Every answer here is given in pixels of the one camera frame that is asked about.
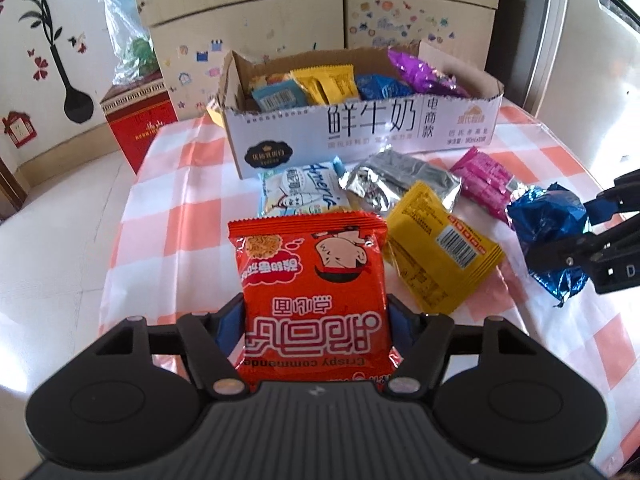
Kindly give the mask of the small blue foil snack bag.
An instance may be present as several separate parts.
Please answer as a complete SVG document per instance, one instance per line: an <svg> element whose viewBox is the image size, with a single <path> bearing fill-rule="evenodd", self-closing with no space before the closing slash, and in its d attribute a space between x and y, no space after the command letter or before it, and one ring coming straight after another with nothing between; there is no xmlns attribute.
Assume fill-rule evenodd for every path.
<svg viewBox="0 0 640 480"><path fill-rule="evenodd" d="M548 188L531 186L506 206L506 214L524 256L544 244L582 234L588 219L579 197L558 182ZM527 272L558 302L558 308L581 292L588 282L581 268L534 271L528 264Z"/></svg>

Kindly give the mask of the yellow snack packet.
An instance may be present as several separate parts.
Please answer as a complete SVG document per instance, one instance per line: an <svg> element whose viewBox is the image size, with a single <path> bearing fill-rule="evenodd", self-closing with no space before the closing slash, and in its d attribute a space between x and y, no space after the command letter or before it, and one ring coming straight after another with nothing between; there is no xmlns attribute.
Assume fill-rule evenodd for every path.
<svg viewBox="0 0 640 480"><path fill-rule="evenodd" d="M504 258L498 243L449 212L422 181L401 197L386 224L394 267L426 314L454 312Z"/></svg>

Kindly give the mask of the pink snack packet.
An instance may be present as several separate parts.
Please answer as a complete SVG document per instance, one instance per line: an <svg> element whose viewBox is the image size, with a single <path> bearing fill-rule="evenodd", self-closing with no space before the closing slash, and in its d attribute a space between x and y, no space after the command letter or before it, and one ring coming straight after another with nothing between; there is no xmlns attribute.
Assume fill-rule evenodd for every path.
<svg viewBox="0 0 640 480"><path fill-rule="evenodd" d="M461 179L461 193L483 208L491 217L506 223L508 206L527 191L527 186L491 156L470 148L450 168Z"/></svg>

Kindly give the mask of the red crispy noodle bag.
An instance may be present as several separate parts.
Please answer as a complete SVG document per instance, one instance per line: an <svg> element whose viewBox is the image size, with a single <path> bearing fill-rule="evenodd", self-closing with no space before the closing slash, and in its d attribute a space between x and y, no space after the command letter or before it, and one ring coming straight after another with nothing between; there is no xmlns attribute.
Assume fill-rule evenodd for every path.
<svg viewBox="0 0 640 480"><path fill-rule="evenodd" d="M374 382L396 368L383 248L363 211L235 220L229 240L244 299L238 366L263 382Z"/></svg>

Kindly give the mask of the silver foil snack bag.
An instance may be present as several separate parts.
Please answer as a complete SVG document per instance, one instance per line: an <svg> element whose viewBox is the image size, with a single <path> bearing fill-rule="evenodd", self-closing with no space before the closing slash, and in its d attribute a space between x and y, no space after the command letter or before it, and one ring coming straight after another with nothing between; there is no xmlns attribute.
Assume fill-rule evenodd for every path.
<svg viewBox="0 0 640 480"><path fill-rule="evenodd" d="M386 217L416 182L425 183L451 212L462 180L446 169L386 148L358 162L352 169L337 164L338 183L360 209Z"/></svg>

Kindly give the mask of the white blue snack bag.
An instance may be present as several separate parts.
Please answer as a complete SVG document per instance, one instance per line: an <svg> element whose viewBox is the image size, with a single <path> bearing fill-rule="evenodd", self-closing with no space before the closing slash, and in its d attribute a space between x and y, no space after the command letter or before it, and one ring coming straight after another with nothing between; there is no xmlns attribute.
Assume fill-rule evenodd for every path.
<svg viewBox="0 0 640 480"><path fill-rule="evenodd" d="M351 210L348 195L338 182L343 172L337 157L329 162L266 171L259 176L262 194L258 214L267 218Z"/></svg>

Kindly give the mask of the purple snack bag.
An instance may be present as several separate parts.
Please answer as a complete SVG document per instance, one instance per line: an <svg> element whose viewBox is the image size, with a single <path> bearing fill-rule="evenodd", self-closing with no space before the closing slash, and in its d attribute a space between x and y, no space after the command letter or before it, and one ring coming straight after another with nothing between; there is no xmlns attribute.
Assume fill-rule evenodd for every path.
<svg viewBox="0 0 640 480"><path fill-rule="evenodd" d="M455 76L448 76L441 70L431 66L406 52L388 50L387 57L401 79L412 90L420 94L432 96L452 96L453 98L469 99L471 95L460 84Z"/></svg>

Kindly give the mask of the large blue foil snack bag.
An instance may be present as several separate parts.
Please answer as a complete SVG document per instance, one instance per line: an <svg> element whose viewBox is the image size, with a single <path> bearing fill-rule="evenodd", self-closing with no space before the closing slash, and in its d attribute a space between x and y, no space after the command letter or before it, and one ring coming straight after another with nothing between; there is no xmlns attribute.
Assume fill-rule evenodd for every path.
<svg viewBox="0 0 640 480"><path fill-rule="evenodd" d="M408 84L384 75L356 75L355 81L361 99L365 101L399 99L413 95Z"/></svg>

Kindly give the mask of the orange white checkered tablecloth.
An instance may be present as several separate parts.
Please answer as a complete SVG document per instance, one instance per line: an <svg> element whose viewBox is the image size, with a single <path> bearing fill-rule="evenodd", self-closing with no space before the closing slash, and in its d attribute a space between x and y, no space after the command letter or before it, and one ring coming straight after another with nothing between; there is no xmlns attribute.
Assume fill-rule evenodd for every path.
<svg viewBox="0 0 640 480"><path fill-rule="evenodd" d="M224 130L209 119L164 127L146 155L116 236L100 309L101 330L142 315L171 324L220 308L240 289L228 224L258 211L260 185L236 174ZM639 445L639 293L586 286L559 304L527 273L514 232L469 200L454 210L498 242L499 270L454 314L461 324L507 318L589 380L608 426L594 454L607 474Z"/></svg>

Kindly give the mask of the red gift box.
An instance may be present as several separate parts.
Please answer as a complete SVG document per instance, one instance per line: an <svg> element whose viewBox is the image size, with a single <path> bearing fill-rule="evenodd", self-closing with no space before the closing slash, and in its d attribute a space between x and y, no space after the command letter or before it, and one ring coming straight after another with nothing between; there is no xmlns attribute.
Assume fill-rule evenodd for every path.
<svg viewBox="0 0 640 480"><path fill-rule="evenodd" d="M136 174L158 130L177 120L162 73L113 84L100 102L111 132Z"/></svg>

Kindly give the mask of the white milk cardboard box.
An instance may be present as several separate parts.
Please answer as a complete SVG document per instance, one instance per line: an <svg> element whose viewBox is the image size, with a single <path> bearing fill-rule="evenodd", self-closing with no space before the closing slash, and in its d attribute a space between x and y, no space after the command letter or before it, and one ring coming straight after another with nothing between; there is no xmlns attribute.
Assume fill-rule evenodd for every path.
<svg viewBox="0 0 640 480"><path fill-rule="evenodd" d="M502 104L502 83L425 42L398 50L453 76L468 96L413 93L382 100L356 96L340 104L263 112L250 95L250 81L255 77L337 65L352 66L356 75L384 75L395 80L401 76L385 48L309 51L259 64L239 53L229 53L207 113L226 130L239 177L251 178L269 169L334 157L356 162L386 145L405 154L488 145Z"/></svg>

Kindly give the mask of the light blue barcode packet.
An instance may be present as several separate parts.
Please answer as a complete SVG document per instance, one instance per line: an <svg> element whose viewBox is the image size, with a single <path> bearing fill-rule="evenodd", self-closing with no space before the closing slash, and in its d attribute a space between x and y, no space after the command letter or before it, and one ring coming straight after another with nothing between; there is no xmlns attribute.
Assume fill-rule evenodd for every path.
<svg viewBox="0 0 640 480"><path fill-rule="evenodd" d="M252 91L252 97L263 113L292 110L308 105L304 90L293 79L285 79L255 89Z"/></svg>

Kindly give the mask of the yellow packet in box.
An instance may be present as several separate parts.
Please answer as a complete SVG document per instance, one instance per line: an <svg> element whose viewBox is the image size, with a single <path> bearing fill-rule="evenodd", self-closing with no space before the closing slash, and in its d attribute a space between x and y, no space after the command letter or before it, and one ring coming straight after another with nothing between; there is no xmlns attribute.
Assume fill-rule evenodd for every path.
<svg viewBox="0 0 640 480"><path fill-rule="evenodd" d="M322 65L290 71L311 105L334 105L360 100L354 66Z"/></svg>

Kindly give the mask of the clear plastic bag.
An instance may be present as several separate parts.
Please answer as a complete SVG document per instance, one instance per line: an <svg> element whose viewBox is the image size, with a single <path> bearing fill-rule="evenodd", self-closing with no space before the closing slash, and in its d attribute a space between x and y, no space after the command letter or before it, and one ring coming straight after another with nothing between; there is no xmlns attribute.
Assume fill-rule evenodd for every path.
<svg viewBox="0 0 640 480"><path fill-rule="evenodd" d="M132 84L158 70L153 40L136 0L102 0L106 29L117 58L112 84Z"/></svg>

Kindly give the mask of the cream cabinet with stickers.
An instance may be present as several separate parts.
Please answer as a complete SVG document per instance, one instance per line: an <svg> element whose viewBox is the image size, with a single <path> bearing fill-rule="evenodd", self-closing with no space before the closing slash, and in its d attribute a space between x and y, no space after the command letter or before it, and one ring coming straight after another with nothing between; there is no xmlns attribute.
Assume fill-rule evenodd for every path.
<svg viewBox="0 0 640 480"><path fill-rule="evenodd" d="M484 67L499 0L137 0L171 104L201 116L230 51L252 62L424 40Z"/></svg>

